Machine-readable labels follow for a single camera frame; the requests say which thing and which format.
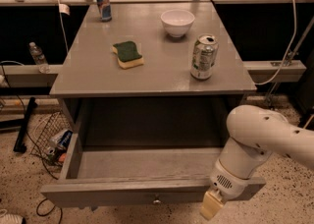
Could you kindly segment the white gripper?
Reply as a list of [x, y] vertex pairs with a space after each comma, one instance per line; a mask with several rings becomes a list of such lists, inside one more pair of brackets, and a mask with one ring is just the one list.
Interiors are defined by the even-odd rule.
[[204, 194], [200, 214], [211, 220], [225, 205], [224, 200], [240, 196], [248, 185], [247, 179], [242, 179], [226, 170], [220, 160], [215, 162], [209, 175], [213, 190]]

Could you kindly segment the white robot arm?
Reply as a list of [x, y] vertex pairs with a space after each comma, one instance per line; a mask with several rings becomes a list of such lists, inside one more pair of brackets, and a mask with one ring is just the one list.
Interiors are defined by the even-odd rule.
[[314, 169], [314, 132], [288, 122], [281, 113], [240, 105], [227, 117], [229, 138], [210, 172], [210, 188], [200, 213], [212, 219], [227, 201], [240, 196], [257, 167], [274, 152]]

